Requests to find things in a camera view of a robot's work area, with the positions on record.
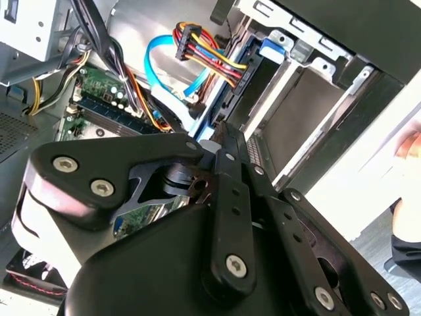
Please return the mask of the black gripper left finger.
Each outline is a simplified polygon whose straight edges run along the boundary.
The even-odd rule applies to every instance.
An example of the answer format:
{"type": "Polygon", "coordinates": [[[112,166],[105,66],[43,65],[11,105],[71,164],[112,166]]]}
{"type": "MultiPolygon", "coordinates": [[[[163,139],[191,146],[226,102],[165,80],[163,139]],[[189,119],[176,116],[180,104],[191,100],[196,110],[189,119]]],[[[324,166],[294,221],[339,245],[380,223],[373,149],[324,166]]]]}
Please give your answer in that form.
{"type": "Polygon", "coordinates": [[[116,220],[185,196],[210,210],[205,272],[242,293],[255,280],[243,134],[219,124],[209,140],[184,133],[52,142],[28,159],[12,220],[25,250],[70,286],[82,265],[114,241],[116,220]]]}

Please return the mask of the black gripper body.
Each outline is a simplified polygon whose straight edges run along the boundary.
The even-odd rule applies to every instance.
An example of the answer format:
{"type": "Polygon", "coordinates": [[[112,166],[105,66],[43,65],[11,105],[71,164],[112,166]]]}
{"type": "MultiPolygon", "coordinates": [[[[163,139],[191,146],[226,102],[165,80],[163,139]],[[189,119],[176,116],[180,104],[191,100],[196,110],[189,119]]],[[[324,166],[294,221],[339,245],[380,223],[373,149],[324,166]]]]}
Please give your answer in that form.
{"type": "Polygon", "coordinates": [[[308,315],[274,235],[253,228],[257,285],[218,302],[202,268],[210,211],[183,207],[89,258],[64,303],[65,315],[308,315]]]}

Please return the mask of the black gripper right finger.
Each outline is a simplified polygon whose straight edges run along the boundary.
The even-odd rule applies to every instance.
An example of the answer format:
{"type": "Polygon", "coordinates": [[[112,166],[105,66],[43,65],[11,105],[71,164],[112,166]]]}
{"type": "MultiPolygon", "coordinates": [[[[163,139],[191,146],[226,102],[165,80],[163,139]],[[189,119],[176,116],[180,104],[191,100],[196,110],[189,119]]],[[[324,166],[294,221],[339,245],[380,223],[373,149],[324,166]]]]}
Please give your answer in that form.
{"type": "Polygon", "coordinates": [[[251,218],[261,222],[270,269],[296,315],[407,315],[393,287],[295,189],[277,192],[250,161],[242,132],[229,125],[251,194],[251,218]]]}

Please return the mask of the person bare hand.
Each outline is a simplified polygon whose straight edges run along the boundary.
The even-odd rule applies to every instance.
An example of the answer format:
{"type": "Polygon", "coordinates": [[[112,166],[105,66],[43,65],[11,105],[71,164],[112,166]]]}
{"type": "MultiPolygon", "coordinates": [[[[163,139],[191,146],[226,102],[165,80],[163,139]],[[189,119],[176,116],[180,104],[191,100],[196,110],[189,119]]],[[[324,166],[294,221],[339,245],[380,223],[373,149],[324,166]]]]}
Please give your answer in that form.
{"type": "Polygon", "coordinates": [[[420,121],[414,121],[404,134],[401,134],[395,157],[398,159],[420,159],[420,121]]]}

